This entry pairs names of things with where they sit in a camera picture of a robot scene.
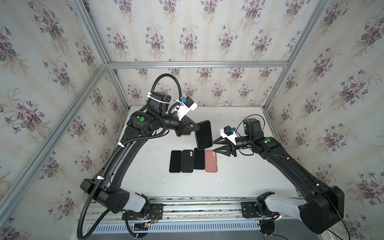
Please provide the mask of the black phone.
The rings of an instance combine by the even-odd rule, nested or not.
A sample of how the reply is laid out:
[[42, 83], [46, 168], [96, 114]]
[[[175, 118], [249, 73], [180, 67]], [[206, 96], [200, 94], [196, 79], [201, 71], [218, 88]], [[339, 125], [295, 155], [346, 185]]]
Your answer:
[[180, 173], [181, 172], [181, 162], [182, 162], [182, 151], [171, 151], [170, 157], [170, 173]]
[[198, 123], [199, 130], [195, 131], [197, 148], [205, 150], [213, 146], [212, 127], [209, 120]]

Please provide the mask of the pink phone case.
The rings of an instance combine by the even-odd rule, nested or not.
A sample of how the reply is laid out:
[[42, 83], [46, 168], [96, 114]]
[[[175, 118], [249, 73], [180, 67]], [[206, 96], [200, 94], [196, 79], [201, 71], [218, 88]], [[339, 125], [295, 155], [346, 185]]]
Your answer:
[[218, 171], [217, 154], [213, 150], [205, 150], [205, 171], [208, 173]]

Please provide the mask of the black phone case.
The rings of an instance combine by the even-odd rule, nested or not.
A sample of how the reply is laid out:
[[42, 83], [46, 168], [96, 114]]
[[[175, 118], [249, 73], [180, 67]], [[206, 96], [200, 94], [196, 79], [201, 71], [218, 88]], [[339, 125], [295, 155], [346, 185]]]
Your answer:
[[181, 159], [181, 172], [192, 173], [194, 170], [194, 151], [183, 150]]

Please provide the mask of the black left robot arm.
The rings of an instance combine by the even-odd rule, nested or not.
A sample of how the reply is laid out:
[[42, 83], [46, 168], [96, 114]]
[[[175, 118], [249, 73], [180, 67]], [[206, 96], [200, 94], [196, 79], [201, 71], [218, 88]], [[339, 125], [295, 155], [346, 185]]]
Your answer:
[[115, 150], [103, 168], [91, 179], [84, 179], [81, 189], [92, 200], [110, 212], [132, 211], [147, 214], [149, 200], [144, 195], [123, 190], [123, 178], [141, 147], [150, 139], [160, 138], [166, 131], [175, 131], [178, 137], [197, 131], [200, 127], [187, 117], [198, 104], [190, 97], [176, 101], [175, 113], [170, 114], [171, 96], [160, 92], [148, 93], [148, 102], [133, 112]]

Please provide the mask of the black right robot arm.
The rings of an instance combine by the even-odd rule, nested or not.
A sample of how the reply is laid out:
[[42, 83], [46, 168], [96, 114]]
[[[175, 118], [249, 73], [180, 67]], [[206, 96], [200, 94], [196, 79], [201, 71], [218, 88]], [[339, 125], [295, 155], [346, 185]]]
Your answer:
[[300, 220], [315, 234], [322, 234], [343, 221], [345, 194], [339, 187], [330, 187], [316, 178], [292, 158], [278, 140], [266, 137], [259, 120], [245, 119], [242, 125], [244, 136], [230, 126], [221, 129], [220, 137], [213, 141], [220, 147], [214, 152], [236, 157], [241, 149], [250, 149], [277, 168], [302, 195], [302, 199], [295, 199], [266, 192], [257, 197], [253, 207], [245, 208], [244, 218], [254, 217], [250, 211], [267, 221], [275, 221], [284, 214]]

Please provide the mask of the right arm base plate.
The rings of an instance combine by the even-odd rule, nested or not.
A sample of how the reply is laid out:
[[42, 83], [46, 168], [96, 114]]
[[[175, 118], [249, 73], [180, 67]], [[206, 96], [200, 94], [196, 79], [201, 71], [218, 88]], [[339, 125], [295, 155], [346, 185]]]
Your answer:
[[251, 218], [273, 218], [278, 215], [267, 208], [261, 201], [241, 202], [242, 216], [246, 219]]

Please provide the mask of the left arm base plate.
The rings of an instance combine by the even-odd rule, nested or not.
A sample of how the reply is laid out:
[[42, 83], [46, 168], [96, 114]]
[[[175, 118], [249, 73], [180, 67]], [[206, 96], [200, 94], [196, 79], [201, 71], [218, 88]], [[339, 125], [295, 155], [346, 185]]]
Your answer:
[[136, 213], [133, 211], [127, 211], [123, 213], [122, 220], [128, 221], [150, 221], [161, 220], [163, 218], [164, 205], [163, 204], [149, 204], [144, 206], [141, 212]]

